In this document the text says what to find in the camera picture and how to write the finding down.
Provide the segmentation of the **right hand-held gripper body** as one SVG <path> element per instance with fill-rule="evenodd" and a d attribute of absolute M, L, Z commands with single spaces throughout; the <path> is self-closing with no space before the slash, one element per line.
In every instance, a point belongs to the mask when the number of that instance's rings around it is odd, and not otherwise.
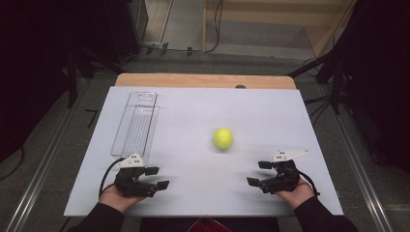
<path fill-rule="evenodd" d="M 276 175 L 259 182 L 262 191 L 264 193 L 292 191 L 300 181 L 300 171 L 294 159 L 307 154 L 308 150 L 278 150 L 271 160 Z"/>

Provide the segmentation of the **wooden table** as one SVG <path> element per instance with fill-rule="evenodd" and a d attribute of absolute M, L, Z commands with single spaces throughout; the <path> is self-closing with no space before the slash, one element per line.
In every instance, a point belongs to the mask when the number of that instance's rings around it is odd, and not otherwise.
<path fill-rule="evenodd" d="M 238 88 L 295 90 L 289 76 L 194 74 L 194 73 L 121 73 L 117 87 L 181 87 L 181 88 Z"/>

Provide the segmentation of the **person's dark red clothing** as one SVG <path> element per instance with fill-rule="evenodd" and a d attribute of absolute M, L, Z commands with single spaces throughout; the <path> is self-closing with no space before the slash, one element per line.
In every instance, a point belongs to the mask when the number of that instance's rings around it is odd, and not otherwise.
<path fill-rule="evenodd" d="M 139 232 L 280 232 L 280 229 L 275 217 L 147 217 L 141 221 Z"/>

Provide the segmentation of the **person's left hand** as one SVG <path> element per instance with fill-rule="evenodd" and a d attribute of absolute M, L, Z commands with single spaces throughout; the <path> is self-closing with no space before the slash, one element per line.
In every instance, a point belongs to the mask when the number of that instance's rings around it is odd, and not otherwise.
<path fill-rule="evenodd" d="M 122 214 L 142 200 L 144 200 L 144 197 L 125 196 L 114 185 L 105 188 L 99 197 L 100 203 L 107 205 Z"/>

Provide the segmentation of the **yellow tennis ball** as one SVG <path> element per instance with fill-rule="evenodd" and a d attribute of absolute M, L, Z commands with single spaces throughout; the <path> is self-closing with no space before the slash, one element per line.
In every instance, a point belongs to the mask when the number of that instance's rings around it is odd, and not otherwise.
<path fill-rule="evenodd" d="M 214 144 L 221 149 L 229 148 L 233 143 L 233 133 L 226 128 L 217 129 L 213 136 Z"/>

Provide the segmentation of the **metal floor rail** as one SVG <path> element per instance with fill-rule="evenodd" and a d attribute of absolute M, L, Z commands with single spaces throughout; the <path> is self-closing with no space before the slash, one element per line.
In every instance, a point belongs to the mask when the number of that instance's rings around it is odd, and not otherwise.
<path fill-rule="evenodd" d="M 344 116 L 326 103 L 313 120 L 341 209 L 361 232 L 395 232 Z"/>
<path fill-rule="evenodd" d="M 64 117 L 60 121 L 55 133 L 52 136 L 50 144 L 33 175 L 30 184 L 23 192 L 21 199 L 18 202 L 16 210 L 10 220 L 5 232 L 21 232 L 22 228 L 32 211 L 40 192 L 44 186 L 44 182 L 48 176 L 52 164 L 56 159 L 57 150 L 66 132 L 67 127 L 76 111 L 76 108 L 89 87 L 89 80 L 80 78 L 77 82 L 77 99 L 73 102 L 71 108 L 67 108 Z"/>

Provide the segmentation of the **person's right hand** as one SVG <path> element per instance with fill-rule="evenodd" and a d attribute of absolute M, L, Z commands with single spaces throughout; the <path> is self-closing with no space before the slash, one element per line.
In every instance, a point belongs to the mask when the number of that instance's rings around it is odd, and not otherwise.
<path fill-rule="evenodd" d="M 314 192 L 310 184 L 307 181 L 301 179 L 292 191 L 277 191 L 276 195 L 285 200 L 290 205 L 290 207 L 295 210 L 305 201 L 313 197 Z"/>

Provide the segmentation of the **clear plastic tray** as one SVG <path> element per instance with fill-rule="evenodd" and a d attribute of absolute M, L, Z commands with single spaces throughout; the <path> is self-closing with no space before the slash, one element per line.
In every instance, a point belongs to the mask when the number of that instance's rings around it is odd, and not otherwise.
<path fill-rule="evenodd" d="M 113 157 L 139 154 L 148 163 L 160 110 L 157 97 L 153 92 L 130 93 L 111 148 Z"/>

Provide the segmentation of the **black cabinet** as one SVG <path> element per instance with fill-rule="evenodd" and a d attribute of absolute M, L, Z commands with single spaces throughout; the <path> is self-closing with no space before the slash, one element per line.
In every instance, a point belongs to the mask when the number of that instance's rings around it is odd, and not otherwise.
<path fill-rule="evenodd" d="M 103 0 L 114 60 L 123 63 L 141 49 L 149 21 L 145 0 Z"/>

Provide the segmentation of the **black metal stand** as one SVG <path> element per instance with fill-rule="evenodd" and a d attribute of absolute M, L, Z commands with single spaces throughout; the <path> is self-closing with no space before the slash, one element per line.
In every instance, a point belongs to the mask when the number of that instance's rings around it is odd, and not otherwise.
<path fill-rule="evenodd" d="M 107 59 L 102 58 L 99 54 L 91 49 L 83 46 L 71 45 L 67 53 L 67 78 L 68 78 L 68 92 L 69 101 L 68 108 L 72 108 L 77 100 L 77 85 L 76 85 L 76 71 L 80 71 L 83 77 L 93 78 L 95 69 L 92 67 L 91 62 L 96 61 L 103 65 L 105 68 L 112 70 L 117 74 L 124 73 L 125 71 L 119 66 L 114 65 Z"/>
<path fill-rule="evenodd" d="M 311 62 L 302 65 L 296 71 L 290 72 L 288 76 L 295 78 L 318 66 L 320 66 L 320 70 L 315 76 L 316 82 L 319 84 L 326 84 L 330 79 L 333 80 L 330 104 L 335 114 L 339 114 L 339 89 L 341 87 L 343 75 L 343 64 L 338 59 L 338 55 L 335 52 L 330 51 L 319 58 L 314 58 Z"/>

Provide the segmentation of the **white board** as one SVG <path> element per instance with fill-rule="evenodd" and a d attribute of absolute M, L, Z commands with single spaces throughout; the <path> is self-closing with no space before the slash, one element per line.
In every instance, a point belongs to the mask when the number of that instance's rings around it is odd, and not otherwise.
<path fill-rule="evenodd" d="M 138 217 L 281 217 L 292 211 L 278 196 L 251 187 L 266 179 L 258 163 L 278 150 L 308 150 L 295 159 L 315 183 L 320 201 L 342 212 L 302 96 L 297 90 L 158 88 L 160 108 L 148 182 L 169 186 L 130 211 Z M 217 129 L 233 133 L 227 149 L 213 142 Z"/>

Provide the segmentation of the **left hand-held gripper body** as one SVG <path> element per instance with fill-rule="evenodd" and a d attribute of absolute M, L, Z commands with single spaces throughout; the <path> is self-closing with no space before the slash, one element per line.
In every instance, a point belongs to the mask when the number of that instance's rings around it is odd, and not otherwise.
<path fill-rule="evenodd" d="M 119 172 L 114 185 L 125 196 L 153 197 L 158 190 L 157 184 L 141 182 L 141 175 L 145 175 L 147 167 L 139 154 L 132 154 L 117 163 Z"/>

